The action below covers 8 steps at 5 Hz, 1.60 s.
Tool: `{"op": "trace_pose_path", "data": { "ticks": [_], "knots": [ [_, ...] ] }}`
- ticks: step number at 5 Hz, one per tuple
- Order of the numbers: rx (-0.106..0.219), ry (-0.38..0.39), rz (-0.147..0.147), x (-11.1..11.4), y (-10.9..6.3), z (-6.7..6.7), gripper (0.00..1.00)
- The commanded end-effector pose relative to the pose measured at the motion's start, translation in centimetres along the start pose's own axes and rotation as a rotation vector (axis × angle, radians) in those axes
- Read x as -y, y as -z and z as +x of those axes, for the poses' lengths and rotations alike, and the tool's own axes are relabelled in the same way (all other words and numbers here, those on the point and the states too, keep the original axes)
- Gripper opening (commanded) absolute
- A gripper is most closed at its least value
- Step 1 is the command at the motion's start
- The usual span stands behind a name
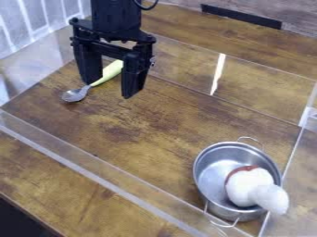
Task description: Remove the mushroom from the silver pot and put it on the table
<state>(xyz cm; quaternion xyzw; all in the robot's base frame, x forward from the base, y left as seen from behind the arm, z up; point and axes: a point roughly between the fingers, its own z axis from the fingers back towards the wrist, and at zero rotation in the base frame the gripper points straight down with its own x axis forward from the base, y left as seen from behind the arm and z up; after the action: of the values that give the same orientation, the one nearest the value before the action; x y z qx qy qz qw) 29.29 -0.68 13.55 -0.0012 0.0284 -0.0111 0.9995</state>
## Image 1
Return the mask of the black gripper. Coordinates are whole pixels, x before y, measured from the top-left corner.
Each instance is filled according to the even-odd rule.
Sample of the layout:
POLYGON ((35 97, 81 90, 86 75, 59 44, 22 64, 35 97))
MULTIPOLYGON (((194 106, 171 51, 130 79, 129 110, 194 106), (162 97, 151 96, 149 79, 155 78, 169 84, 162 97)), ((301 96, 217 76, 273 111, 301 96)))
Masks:
POLYGON ((73 18, 71 46, 79 75, 86 84, 102 78, 102 56, 125 59, 122 96, 133 97, 143 88, 153 65, 153 45, 157 38, 142 31, 142 0, 91 0, 93 18, 73 18))

